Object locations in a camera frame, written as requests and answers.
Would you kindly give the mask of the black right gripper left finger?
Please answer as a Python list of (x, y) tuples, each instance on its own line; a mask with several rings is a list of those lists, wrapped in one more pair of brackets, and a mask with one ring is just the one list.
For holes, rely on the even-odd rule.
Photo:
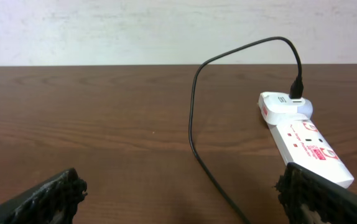
[(0, 204), (0, 224), (72, 224), (86, 191), (74, 168), (64, 170)]

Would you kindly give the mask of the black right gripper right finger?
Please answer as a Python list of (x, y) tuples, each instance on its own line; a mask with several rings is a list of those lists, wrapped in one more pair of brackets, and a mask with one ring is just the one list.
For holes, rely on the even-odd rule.
[(276, 183), (290, 223), (357, 224), (357, 195), (294, 163)]

